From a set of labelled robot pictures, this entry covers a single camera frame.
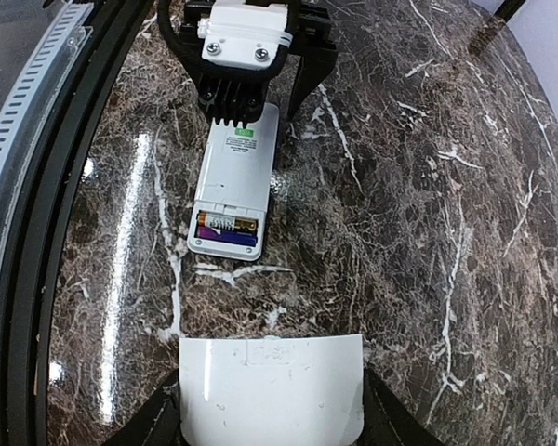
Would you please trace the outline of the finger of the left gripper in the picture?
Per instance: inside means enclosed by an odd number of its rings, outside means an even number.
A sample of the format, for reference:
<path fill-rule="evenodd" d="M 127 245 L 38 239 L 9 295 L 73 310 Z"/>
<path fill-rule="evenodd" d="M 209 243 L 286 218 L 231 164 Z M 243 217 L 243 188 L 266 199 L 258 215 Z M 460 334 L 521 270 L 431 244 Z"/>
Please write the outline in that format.
<path fill-rule="evenodd" d="M 333 72 L 337 58 L 337 50 L 300 56 L 288 103 L 288 120 L 295 118 L 302 102 Z"/>

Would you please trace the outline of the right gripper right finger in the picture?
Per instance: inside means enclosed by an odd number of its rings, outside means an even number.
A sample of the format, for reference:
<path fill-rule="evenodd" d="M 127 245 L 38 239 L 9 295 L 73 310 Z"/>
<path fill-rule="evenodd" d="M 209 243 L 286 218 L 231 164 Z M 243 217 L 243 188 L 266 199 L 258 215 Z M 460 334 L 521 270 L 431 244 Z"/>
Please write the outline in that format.
<path fill-rule="evenodd" d="M 363 445 L 440 446 L 372 369 L 364 369 L 363 406 Z"/>

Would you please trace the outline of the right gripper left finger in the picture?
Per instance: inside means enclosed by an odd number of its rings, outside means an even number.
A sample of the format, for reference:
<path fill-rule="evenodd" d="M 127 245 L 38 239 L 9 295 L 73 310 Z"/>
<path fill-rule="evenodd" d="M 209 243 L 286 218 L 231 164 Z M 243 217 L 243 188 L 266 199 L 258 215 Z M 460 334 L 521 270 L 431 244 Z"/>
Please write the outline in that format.
<path fill-rule="evenodd" d="M 179 372 L 173 371 L 104 445 L 179 445 Z"/>

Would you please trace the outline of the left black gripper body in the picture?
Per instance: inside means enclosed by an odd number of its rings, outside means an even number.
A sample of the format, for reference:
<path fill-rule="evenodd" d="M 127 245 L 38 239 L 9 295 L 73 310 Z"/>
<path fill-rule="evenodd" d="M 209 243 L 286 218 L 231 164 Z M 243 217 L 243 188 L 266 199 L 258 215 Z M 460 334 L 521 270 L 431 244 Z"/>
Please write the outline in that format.
<path fill-rule="evenodd" d="M 304 1 L 188 1 L 183 47 L 202 59 L 277 59 L 337 50 L 326 9 Z"/>

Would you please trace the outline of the white battery cover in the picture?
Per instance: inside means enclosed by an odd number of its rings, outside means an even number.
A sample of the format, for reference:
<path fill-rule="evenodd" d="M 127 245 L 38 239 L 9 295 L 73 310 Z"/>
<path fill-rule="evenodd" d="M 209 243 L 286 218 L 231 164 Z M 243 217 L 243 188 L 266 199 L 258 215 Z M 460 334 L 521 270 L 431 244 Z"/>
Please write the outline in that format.
<path fill-rule="evenodd" d="M 179 343 L 191 445 L 353 445 L 364 428 L 358 334 Z"/>

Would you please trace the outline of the white remote control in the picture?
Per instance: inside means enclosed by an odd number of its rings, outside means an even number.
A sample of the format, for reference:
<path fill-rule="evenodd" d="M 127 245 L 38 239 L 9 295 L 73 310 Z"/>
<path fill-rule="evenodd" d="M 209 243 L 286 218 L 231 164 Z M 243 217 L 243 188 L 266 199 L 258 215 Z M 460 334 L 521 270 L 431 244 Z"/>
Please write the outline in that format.
<path fill-rule="evenodd" d="M 255 123 L 211 125 L 193 201 L 187 238 L 190 251 L 244 261 L 261 256 L 279 117 L 279 108 L 266 103 Z M 199 212 L 256 219 L 258 230 L 245 233 L 256 235 L 257 245 L 196 238 Z"/>

